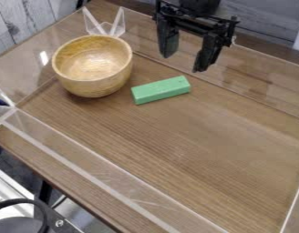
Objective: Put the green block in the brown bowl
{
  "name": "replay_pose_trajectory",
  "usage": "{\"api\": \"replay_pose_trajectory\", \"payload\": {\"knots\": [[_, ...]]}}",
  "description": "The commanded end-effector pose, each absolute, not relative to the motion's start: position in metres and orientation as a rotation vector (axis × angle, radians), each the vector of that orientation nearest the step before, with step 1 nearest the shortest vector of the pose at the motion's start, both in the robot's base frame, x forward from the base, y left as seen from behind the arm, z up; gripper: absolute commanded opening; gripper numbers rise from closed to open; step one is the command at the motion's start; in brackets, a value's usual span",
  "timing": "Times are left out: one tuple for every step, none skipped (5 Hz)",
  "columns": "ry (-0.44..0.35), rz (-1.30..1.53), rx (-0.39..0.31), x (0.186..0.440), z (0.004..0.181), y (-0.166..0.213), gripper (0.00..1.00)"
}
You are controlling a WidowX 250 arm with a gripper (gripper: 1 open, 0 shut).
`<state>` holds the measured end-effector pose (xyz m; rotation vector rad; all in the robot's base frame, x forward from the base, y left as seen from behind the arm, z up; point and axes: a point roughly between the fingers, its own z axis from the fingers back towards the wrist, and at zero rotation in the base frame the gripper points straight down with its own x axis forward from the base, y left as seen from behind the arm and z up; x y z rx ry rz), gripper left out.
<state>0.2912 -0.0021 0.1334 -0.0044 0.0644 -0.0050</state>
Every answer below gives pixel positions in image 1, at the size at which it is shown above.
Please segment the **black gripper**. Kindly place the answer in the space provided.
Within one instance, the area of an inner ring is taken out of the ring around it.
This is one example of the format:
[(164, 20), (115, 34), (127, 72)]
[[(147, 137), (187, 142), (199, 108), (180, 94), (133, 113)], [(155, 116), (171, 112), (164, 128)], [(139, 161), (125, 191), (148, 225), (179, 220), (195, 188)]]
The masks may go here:
[(235, 39), (238, 17), (218, 16), (222, 0), (156, 0), (156, 35), (159, 52), (171, 57), (179, 48), (179, 31), (203, 37), (194, 72), (204, 72), (216, 62), (223, 46), (231, 46)]

